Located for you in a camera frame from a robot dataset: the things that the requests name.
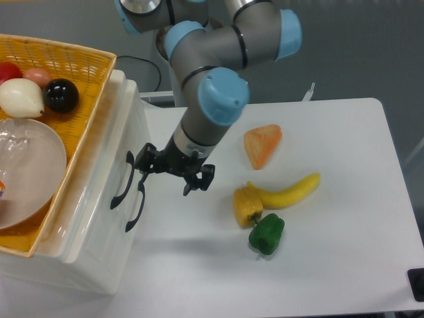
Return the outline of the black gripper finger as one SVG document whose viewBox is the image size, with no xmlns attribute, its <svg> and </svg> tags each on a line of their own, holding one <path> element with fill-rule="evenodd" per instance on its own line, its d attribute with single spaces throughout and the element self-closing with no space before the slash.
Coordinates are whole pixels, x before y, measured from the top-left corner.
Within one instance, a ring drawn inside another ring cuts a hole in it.
<svg viewBox="0 0 424 318">
<path fill-rule="evenodd" d="M 159 151 L 150 142 L 147 142 L 137 154 L 134 168 L 141 174 L 141 183 L 143 184 L 150 174 L 158 172 L 158 161 L 157 157 Z"/>
<path fill-rule="evenodd" d="M 183 176 L 186 182 L 183 195 L 188 195 L 191 191 L 196 191 L 198 189 L 207 191 L 214 177 L 215 165 L 213 164 L 204 164 L 198 171 L 186 173 Z"/>
</svg>

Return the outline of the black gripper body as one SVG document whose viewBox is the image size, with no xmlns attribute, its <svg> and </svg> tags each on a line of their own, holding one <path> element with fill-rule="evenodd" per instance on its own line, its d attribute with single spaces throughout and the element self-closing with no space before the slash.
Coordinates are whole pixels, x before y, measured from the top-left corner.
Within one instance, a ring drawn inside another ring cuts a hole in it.
<svg viewBox="0 0 424 318">
<path fill-rule="evenodd" d="M 196 174 L 200 171 L 203 159 L 196 151 L 190 155 L 184 154 L 171 137 L 165 148 L 159 151 L 155 159 L 155 172 L 172 174 L 184 177 L 188 174 Z"/>
</svg>

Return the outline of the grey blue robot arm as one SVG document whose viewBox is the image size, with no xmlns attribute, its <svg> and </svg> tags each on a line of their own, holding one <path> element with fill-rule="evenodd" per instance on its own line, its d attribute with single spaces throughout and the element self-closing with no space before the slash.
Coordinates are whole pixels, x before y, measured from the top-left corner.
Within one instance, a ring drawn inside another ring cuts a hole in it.
<svg viewBox="0 0 424 318">
<path fill-rule="evenodd" d="M 165 149 L 147 144 L 136 157 L 144 175 L 163 173 L 186 182 L 184 193 L 205 191 L 215 168 L 207 158 L 248 103 L 239 70 L 295 54 L 302 29 L 297 15 L 271 1 L 225 1 L 232 22 L 208 30 L 206 1 L 117 1 L 130 33 L 165 28 L 164 49 L 175 75 L 174 91 L 187 105 Z"/>
</svg>

